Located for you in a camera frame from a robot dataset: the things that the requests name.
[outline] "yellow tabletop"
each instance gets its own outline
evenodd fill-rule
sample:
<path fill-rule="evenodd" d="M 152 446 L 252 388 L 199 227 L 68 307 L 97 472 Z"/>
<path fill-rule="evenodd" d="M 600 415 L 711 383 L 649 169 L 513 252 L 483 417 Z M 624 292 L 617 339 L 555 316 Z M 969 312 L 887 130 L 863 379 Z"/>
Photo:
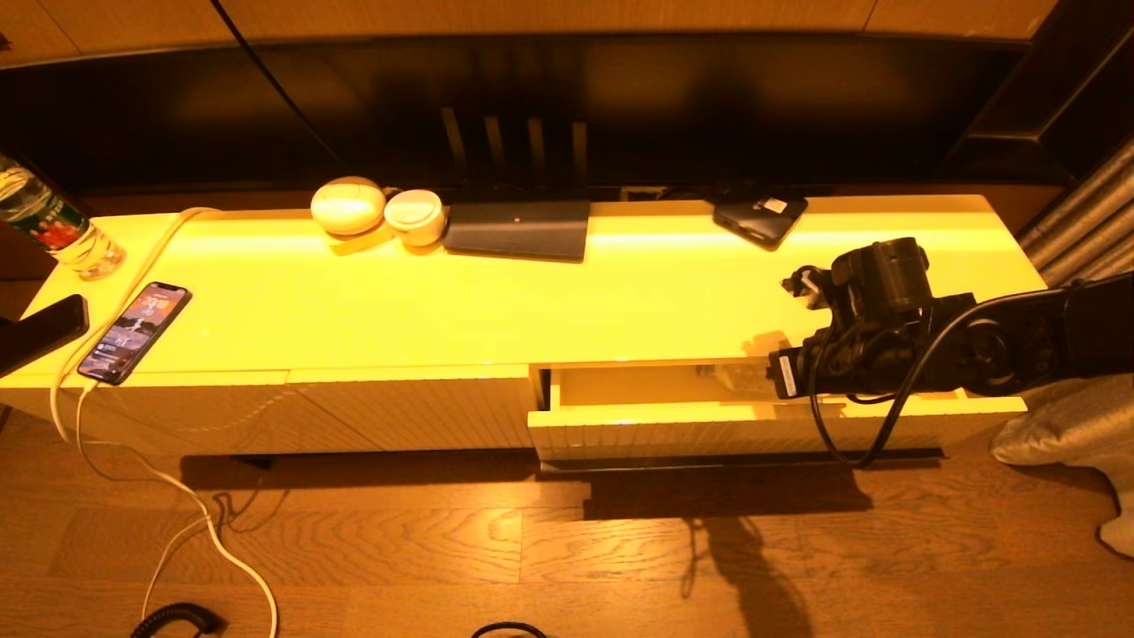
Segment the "yellow tabletop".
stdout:
<path fill-rule="evenodd" d="M 719 228 L 710 213 L 705 202 L 593 204 L 583 263 L 412 253 L 396 240 L 337 255 L 306 210 L 202 213 L 147 278 L 184 286 L 193 299 L 127 383 L 763 357 L 830 322 L 829 312 L 784 291 L 782 278 L 903 236 L 929 254 L 936 296 L 973 291 L 981 300 L 1044 287 L 979 195 L 812 198 L 775 252 Z M 94 282 L 57 267 L 28 312 L 79 292 L 92 324 L 105 321 L 172 219 L 98 219 L 126 247 L 124 266 Z M 46 388 L 70 348 L 0 380 L 0 389 Z"/>

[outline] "black phone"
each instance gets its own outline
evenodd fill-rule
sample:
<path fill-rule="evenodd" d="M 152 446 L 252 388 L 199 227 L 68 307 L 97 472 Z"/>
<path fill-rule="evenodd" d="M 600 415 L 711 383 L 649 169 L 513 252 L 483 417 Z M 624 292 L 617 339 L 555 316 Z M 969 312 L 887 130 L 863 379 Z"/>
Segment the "black phone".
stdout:
<path fill-rule="evenodd" d="M 115 386 L 125 382 L 192 296 L 179 286 L 146 283 L 78 365 L 78 374 Z"/>
<path fill-rule="evenodd" d="M 70 295 L 19 322 L 0 326 L 0 377 L 86 334 L 86 299 Z"/>
<path fill-rule="evenodd" d="M 717 204 L 712 220 L 761 247 L 776 249 L 805 210 L 807 199 L 802 197 L 769 196 Z"/>

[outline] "charging cable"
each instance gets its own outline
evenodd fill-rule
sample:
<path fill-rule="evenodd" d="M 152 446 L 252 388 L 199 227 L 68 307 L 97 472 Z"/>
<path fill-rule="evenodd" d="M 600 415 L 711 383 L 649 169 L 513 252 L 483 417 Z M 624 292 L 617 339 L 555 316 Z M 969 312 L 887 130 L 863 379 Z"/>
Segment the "charging cable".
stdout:
<path fill-rule="evenodd" d="M 166 231 L 162 232 L 158 241 L 153 245 L 153 247 L 150 248 L 150 252 L 146 254 L 146 257 L 142 263 L 142 267 L 138 269 L 137 273 L 134 275 L 134 279 L 132 279 L 130 283 L 124 289 L 122 296 L 119 299 L 118 304 L 112 309 L 108 321 L 104 322 L 94 331 L 92 331 L 90 337 L 87 337 L 87 339 L 84 340 L 78 346 L 78 348 L 76 348 L 71 352 L 71 355 L 65 359 L 62 366 L 60 366 L 59 372 L 56 375 L 54 383 L 51 386 L 50 403 L 51 403 L 51 419 L 52 422 L 54 422 L 56 429 L 59 432 L 59 436 L 64 440 L 65 443 L 70 443 L 71 441 L 69 434 L 67 433 L 67 428 L 64 425 L 59 410 L 59 393 L 60 390 L 62 389 L 64 382 L 67 380 L 67 376 L 78 365 L 78 361 L 82 359 L 83 354 L 85 354 L 88 350 L 92 343 L 96 342 L 98 340 L 101 340 L 102 337 L 105 334 L 105 332 L 110 330 L 110 326 L 113 324 L 115 318 L 117 318 L 117 316 L 122 312 L 122 309 L 126 307 L 126 304 L 129 303 L 129 299 L 132 298 L 130 295 L 134 294 L 135 289 L 138 287 L 142 280 L 150 273 L 150 270 L 153 267 L 154 262 L 158 261 L 158 257 L 161 255 L 162 250 L 169 244 L 170 239 L 172 239 L 177 230 L 180 229 L 180 227 L 184 226 L 186 221 L 188 221 L 193 216 L 204 211 L 215 211 L 215 209 L 210 209 L 210 207 L 187 209 L 183 211 L 177 216 L 177 219 L 169 224 L 168 228 L 166 228 Z M 105 445 L 105 446 L 124 449 L 127 452 L 134 454 L 134 457 L 137 458 L 137 460 L 146 469 L 146 471 L 153 475 L 153 478 L 128 479 L 128 478 L 113 477 L 99 469 L 99 467 L 95 466 L 93 461 L 91 461 L 91 458 L 87 457 L 83 443 L 83 429 L 82 429 L 83 405 L 86 402 L 87 397 L 90 397 L 91 393 L 93 393 L 99 388 L 99 385 L 100 384 L 98 381 L 92 380 L 90 383 L 83 386 L 83 391 L 78 397 L 78 402 L 75 406 L 75 444 L 76 448 L 78 448 L 79 454 L 83 457 L 83 460 L 86 461 L 86 465 L 90 466 L 91 469 L 96 475 L 101 476 L 107 480 L 112 480 L 112 482 L 152 480 L 171 485 L 172 487 L 188 495 L 189 499 L 192 499 L 193 502 L 197 504 L 202 513 L 202 518 L 197 519 L 189 526 L 186 526 L 184 529 L 181 529 L 181 531 L 177 533 L 177 535 L 174 536 L 174 538 L 169 542 L 168 545 L 166 545 L 166 548 L 161 555 L 161 560 L 158 562 L 158 568 L 154 570 L 153 578 L 150 579 L 150 585 L 146 588 L 145 601 L 142 604 L 143 620 L 146 618 L 145 610 L 146 607 L 149 607 L 150 604 L 150 595 L 153 592 L 154 584 L 158 581 L 158 576 L 161 573 L 161 570 L 166 564 L 166 560 L 169 558 L 170 548 L 174 546 L 175 543 L 177 543 L 177 541 L 179 541 L 183 536 L 188 534 L 189 530 L 192 530 L 194 527 L 203 522 L 206 525 L 209 529 L 209 536 L 212 539 L 213 545 L 217 547 L 217 551 L 220 553 L 220 555 L 223 556 L 225 560 L 227 560 L 228 562 L 240 568 L 240 570 L 247 573 L 248 577 L 251 577 L 252 580 L 254 580 L 256 585 L 259 585 L 260 588 L 264 592 L 264 596 L 268 598 L 268 607 L 271 612 L 271 630 L 269 632 L 269 638 L 276 638 L 279 626 L 279 611 L 276 607 L 276 597 L 272 595 L 271 587 L 268 586 L 268 582 L 264 580 L 262 576 L 260 576 L 259 572 L 256 572 L 256 570 L 254 570 L 252 567 L 249 567 L 240 559 L 234 556 L 232 553 L 225 547 L 225 544 L 221 543 L 220 541 L 220 536 L 217 534 L 217 524 L 213 520 L 212 513 L 209 511 L 209 507 L 201 499 L 201 496 L 197 495 L 196 492 L 194 492 L 189 486 L 177 480 L 172 476 L 155 468 L 153 463 L 151 463 L 150 460 L 145 458 L 145 456 L 143 456 L 137 450 L 134 450 L 133 448 L 124 443 L 90 442 L 86 445 Z"/>

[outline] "white container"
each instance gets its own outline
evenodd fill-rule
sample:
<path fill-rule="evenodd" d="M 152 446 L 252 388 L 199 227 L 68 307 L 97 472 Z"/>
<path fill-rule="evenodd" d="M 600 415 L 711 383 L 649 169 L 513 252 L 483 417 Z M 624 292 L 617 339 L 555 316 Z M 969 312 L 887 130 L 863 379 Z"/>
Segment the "white container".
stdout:
<path fill-rule="evenodd" d="M 365 177 L 339 177 L 311 198 L 311 216 L 332 235 L 358 235 L 382 222 L 386 195 Z"/>
<path fill-rule="evenodd" d="M 405 190 L 386 204 L 386 222 L 401 243 L 428 246 L 441 238 L 448 214 L 432 190 Z"/>

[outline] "curtain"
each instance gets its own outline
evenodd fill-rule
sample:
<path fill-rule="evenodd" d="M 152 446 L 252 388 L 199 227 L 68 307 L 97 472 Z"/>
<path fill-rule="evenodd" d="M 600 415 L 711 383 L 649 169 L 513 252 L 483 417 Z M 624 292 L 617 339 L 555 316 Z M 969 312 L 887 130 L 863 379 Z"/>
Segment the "curtain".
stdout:
<path fill-rule="evenodd" d="M 1025 232 L 1021 246 L 1050 286 L 1134 269 L 1134 141 Z M 1030 395 L 1031 411 L 992 441 L 992 456 L 1004 463 L 1061 462 L 1106 474 L 1119 516 L 1099 537 L 1127 556 L 1134 556 L 1132 383 L 1118 375 L 1052 385 Z"/>

